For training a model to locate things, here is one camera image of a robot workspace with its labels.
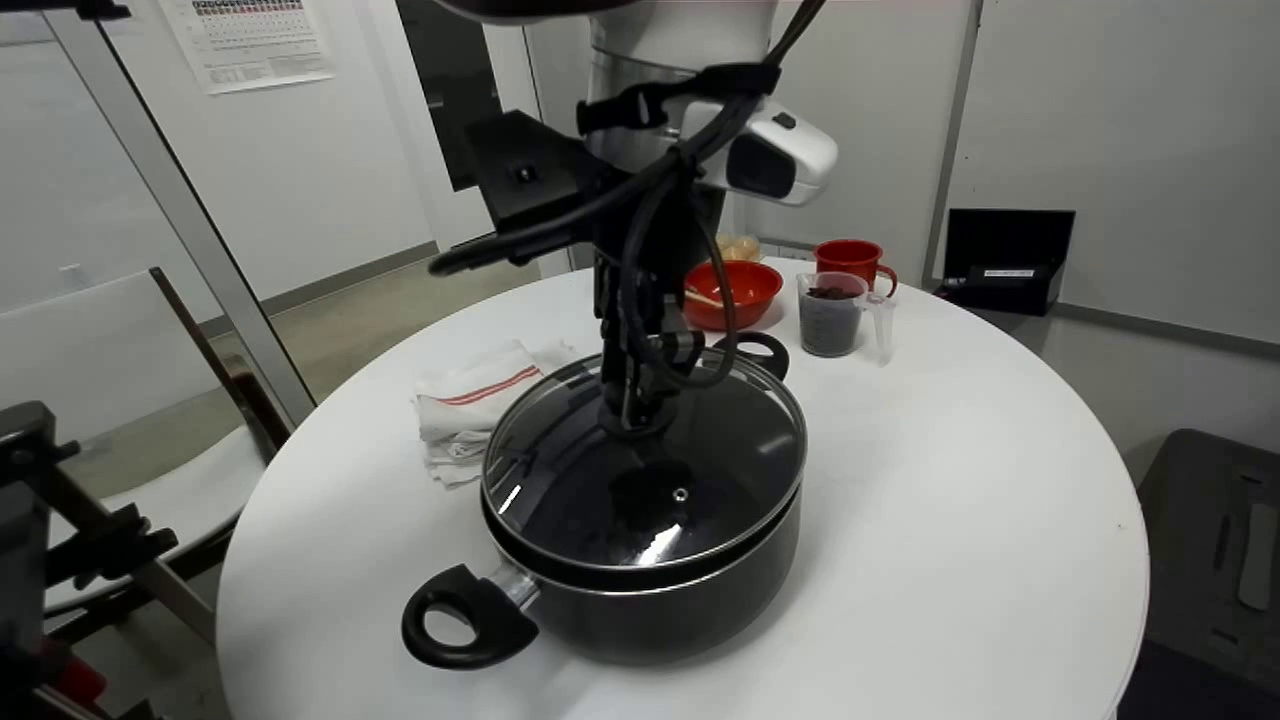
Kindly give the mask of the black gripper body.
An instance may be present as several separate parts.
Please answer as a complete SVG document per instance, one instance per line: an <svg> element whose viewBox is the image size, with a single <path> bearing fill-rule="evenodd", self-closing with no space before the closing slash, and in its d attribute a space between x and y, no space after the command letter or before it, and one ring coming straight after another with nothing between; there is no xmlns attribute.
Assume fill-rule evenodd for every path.
<svg viewBox="0 0 1280 720"><path fill-rule="evenodd" d="M631 357L640 337L663 325L683 275L711 257L718 197L669 185L626 203L600 239L600 330L612 352Z"/></svg>

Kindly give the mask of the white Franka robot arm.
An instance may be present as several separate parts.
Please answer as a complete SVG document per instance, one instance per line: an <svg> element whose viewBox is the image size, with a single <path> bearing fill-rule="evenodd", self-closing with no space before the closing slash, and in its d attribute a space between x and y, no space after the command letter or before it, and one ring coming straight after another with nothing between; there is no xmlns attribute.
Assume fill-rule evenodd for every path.
<svg viewBox="0 0 1280 720"><path fill-rule="evenodd" d="M774 105L787 51L823 0L439 0L470 22L580 14L596 81L556 131L529 113L467 126L493 226L439 250L450 275L496 258L596 248L600 383L607 416L650 426L659 412L732 358L701 358L678 321L683 275L718 269L717 221L729 190L808 203L840 160L828 131Z"/></svg>

